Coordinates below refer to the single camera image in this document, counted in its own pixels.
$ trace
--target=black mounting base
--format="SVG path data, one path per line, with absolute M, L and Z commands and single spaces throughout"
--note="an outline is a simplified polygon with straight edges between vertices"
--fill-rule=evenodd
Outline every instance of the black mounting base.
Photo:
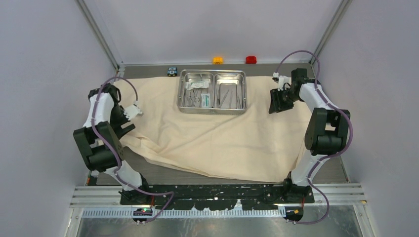
M 138 188 L 146 192 L 150 192 L 150 186 L 148 185 L 147 180 L 144 178 L 142 174 L 140 175 L 141 175 L 142 185 Z M 144 204 L 151 200 L 149 195 L 142 194 L 137 190 L 131 190 L 131 191 L 122 190 L 119 193 L 121 194 L 121 205 L 129 205 L 127 203 L 132 203 L 132 202 L 137 203 L 137 204 Z
M 278 209 L 275 204 L 295 203 L 301 205 L 304 197 L 287 196 L 287 189 L 282 184 L 242 184 L 242 185 L 150 185 L 149 192 L 165 193 L 174 192 L 174 198 L 167 209 L 190 210 L 195 207 L 197 210 L 209 208 L 210 210 L 233 209 L 237 200 L 241 200 L 243 210 L 273 210 Z M 156 208 L 161 208 L 169 199 L 155 196 Z M 305 203 L 314 203 L 311 195 L 305 197 Z M 121 197 L 121 205 L 151 204 L 151 199 L 127 199 Z

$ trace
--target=white wall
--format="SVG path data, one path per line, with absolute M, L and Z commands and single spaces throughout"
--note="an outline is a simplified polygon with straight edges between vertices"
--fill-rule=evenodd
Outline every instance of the white wall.
M 340 0 L 86 0 L 125 64 L 281 61 L 314 51 Z M 288 62 L 308 62 L 296 54 Z
M 4 237 L 64 235 L 87 169 L 73 141 L 113 68 L 73 0 L 0 2 L 0 221 Z
M 418 236 L 419 1 L 353 1 L 320 56 L 320 80 L 349 109 L 343 155 L 361 182 L 379 237 Z

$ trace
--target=cable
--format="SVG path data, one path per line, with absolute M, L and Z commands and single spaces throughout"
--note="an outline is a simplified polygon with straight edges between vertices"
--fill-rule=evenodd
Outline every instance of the cable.
M 349 138 L 348 138 L 348 142 L 346 143 L 346 146 L 340 151 L 340 152 L 338 152 L 338 153 L 336 153 L 336 154 L 332 154 L 332 155 L 328 155 L 328 156 L 325 156 L 325 157 L 322 157 L 322 158 L 320 158 L 315 164 L 314 164 L 314 166 L 311 168 L 311 170 L 308 172 L 308 176 L 307 176 L 307 180 L 308 180 L 308 183 L 310 184 L 310 186 L 312 187 L 312 188 L 314 188 L 315 190 L 317 190 L 324 198 L 325 198 L 325 200 L 326 200 L 326 204 L 327 204 L 327 209 L 326 209 L 326 213 L 325 213 L 325 215 L 323 216 L 323 217 L 321 217 L 319 220 L 317 220 L 317 221 L 297 221 L 297 222 L 295 222 L 296 224 L 302 224 L 302 225 L 312 225 L 312 224 L 316 224 L 316 223 L 319 223 L 319 222 L 321 222 L 321 221 L 323 221 L 326 217 L 327 217 L 327 215 L 329 214 L 329 210 L 330 210 L 330 203 L 329 203 L 329 200 L 328 200 L 328 198 L 326 197 L 326 195 L 320 190 L 320 189 L 318 189 L 316 186 L 314 186 L 313 185 L 313 183 L 311 182 L 311 180 L 310 180 L 310 178 L 311 178 L 311 175 L 313 174 L 313 172 L 314 172 L 314 170 L 320 165 L 320 162 L 321 161 L 323 161 L 323 160 L 325 160 L 325 159 L 328 159 L 328 158 L 333 158 L 333 157 L 338 157 L 338 156 L 340 156 L 340 155 L 342 155 L 346 150 L 348 150 L 348 148 L 349 148 L 349 146 L 351 145 L 351 143 L 352 143 L 352 137 L 353 137 L 353 127 L 352 127 L 352 123 L 351 123 L 351 120 L 349 119 L 349 117 L 342 111 L 342 110 L 340 110 L 339 108 L 337 108 L 336 106 L 334 106 L 334 105 L 332 105 L 327 99 L 326 99 L 326 97 L 323 95 L 323 93 L 319 90 L 319 88 L 318 88 L 318 85 L 317 85 L 317 82 L 318 82 L 318 80 L 319 80 L 319 74 L 320 74 L 320 61 L 319 61 L 319 59 L 317 58 L 317 56 L 316 55 L 314 55 L 314 53 L 312 53 L 312 52 L 310 52 L 310 51 L 308 51 L 308 50 L 297 50 L 297 51 L 294 51 L 294 52 L 292 52 L 292 53 L 290 53 L 290 54 L 288 54 L 287 56 L 285 56 L 285 58 L 283 58 L 282 59 L 282 61 L 279 63 L 279 65 L 278 65 L 278 67 L 276 68 L 276 70 L 275 70 L 275 72 L 277 73 L 278 72 L 278 70 L 279 70 L 279 68 L 281 67 L 281 65 L 283 64 L 283 62 L 288 58 L 288 57 L 290 57 L 291 55 L 293 55 L 293 54 L 295 54 L 295 53 L 300 53 L 300 52 L 304 52 L 304 53 L 308 53 L 308 54 L 311 54 L 315 59 L 316 59 L 316 61 L 317 61 L 317 72 L 316 72 L 316 78 L 315 78 L 315 80 L 314 80 L 314 88 L 316 89 L 316 91 L 317 91 L 317 93 L 319 94 L 319 96 L 322 98 L 322 100 L 326 103 L 326 105 L 327 106 L 329 106 L 330 108 L 332 108 L 332 109 L 334 109 L 335 111 L 337 111 L 337 112 L 339 112 L 344 118 L 345 118 L 345 120 L 346 120 L 346 122 L 348 123 L 348 125 L 349 125 Z
M 120 170 L 120 168 L 121 168 L 121 158 L 119 157 L 119 155 L 118 155 L 118 153 L 117 153 L 117 151 L 112 147 L 112 145 L 102 136 L 102 135 L 100 135 L 100 133 L 97 131 L 97 129 L 96 129 L 96 126 L 94 125 L 94 120 L 95 120 L 95 116 L 96 116 L 96 110 L 97 110 L 97 105 L 98 105 L 98 103 L 99 103 L 99 98 L 100 98 L 100 94 L 102 93 L 102 90 L 103 90 L 103 88 L 105 87 L 105 85 L 108 83 L 108 82 L 110 82 L 111 80 L 114 80 L 114 79 L 122 79 L 122 80 L 124 80 L 124 81 L 126 81 L 126 82 L 128 82 L 128 84 L 129 85 L 131 85 L 131 87 L 134 89 L 134 92 L 135 92 L 135 98 L 136 98 L 136 100 L 138 101 L 138 93 L 137 93 L 137 90 L 135 89 L 135 87 L 134 87 L 134 85 L 130 82 L 130 81 L 128 81 L 127 79 L 125 79 L 125 78 L 122 78 L 122 77 L 112 77 L 112 78 L 109 78 L 109 79 L 107 79 L 106 81 L 105 81 L 105 83 L 103 83 L 102 85 L 101 85 L 101 87 L 99 88 L 99 91 L 98 91 L 98 93 L 97 93 L 97 96 L 96 96 L 96 101 L 94 102 L 94 105 L 93 105 L 93 111 L 92 111 L 92 119 L 91 119 L 91 127 L 92 127 L 92 129 L 93 129 L 93 132 L 94 132 L 94 134 L 96 134 L 96 136 L 100 139 L 100 140 L 102 140 L 102 142 L 103 142 L 103 144 L 105 144 L 105 146 L 112 152 L 112 154 L 114 155 L 114 157 L 115 157 L 115 159 L 116 159 L 116 161 L 117 161 L 117 164 L 118 164 L 118 168 L 116 168 L 115 170 L 114 170 L 114 174 L 115 174 L 115 177 L 117 178 L 117 180 L 118 181 L 120 181 L 122 184 L 124 184 L 124 185 L 127 185 L 128 187 L 130 187 L 130 188 L 132 188 L 132 189 L 134 189 L 134 190 L 137 190 L 138 192 L 140 192 L 140 193 L 142 193 L 142 194 L 146 194 L 146 195 L 150 195 L 150 196 L 165 196 L 165 195 L 170 195 L 170 198 L 168 199 L 168 201 L 166 202 L 166 204 L 162 207 L 162 209 L 154 216 L 154 217 L 152 217 L 152 218 L 150 218 L 150 219 L 148 219 L 147 221 L 145 221 L 145 223 L 149 223 L 149 222 L 151 222 L 151 221 L 154 221 L 161 213 L 162 213 L 162 211 L 164 210 L 164 209 L 166 209 L 166 207 L 169 205 L 169 203 L 170 203 L 170 201 L 173 199 L 173 196 L 174 196 L 174 192 L 166 192 L 166 193 L 149 193 L 149 192 L 146 192 L 146 191 L 144 191 L 144 190 L 141 190 L 141 189 L 139 189 L 139 188 L 137 188 L 137 187 L 135 187 L 134 185 L 132 185 L 132 184 L 129 184 L 128 182 L 125 182 L 124 180 L 122 180 L 120 177 L 119 177 L 119 175 L 117 174 L 118 173 L 118 171 Z
M 288 85 L 288 88 L 291 88 L 291 85 L 290 85 L 288 82 L 286 82 L 286 83 L 284 83 L 284 85 L 282 86 L 282 90 L 285 90 L 285 85 Z

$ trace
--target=metal tray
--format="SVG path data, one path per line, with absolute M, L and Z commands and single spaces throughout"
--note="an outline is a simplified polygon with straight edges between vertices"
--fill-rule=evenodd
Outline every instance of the metal tray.
M 207 81 L 209 87 L 187 89 L 188 83 L 200 81 Z M 246 99 L 243 71 L 183 70 L 180 73 L 177 106 L 183 113 L 240 115 L 246 111 Z

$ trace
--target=beige cloth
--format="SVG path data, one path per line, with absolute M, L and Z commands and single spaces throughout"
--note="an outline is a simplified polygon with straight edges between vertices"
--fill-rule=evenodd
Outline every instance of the beige cloth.
M 121 139 L 152 164 L 209 177 L 266 182 L 282 181 L 297 162 L 311 113 L 302 102 L 278 114 L 268 114 L 270 77 L 247 77 L 248 108 L 240 116 L 191 115 L 176 105 L 179 78 L 130 80 L 137 88 L 142 117 L 136 129 Z M 135 100 L 124 81 L 121 105 Z

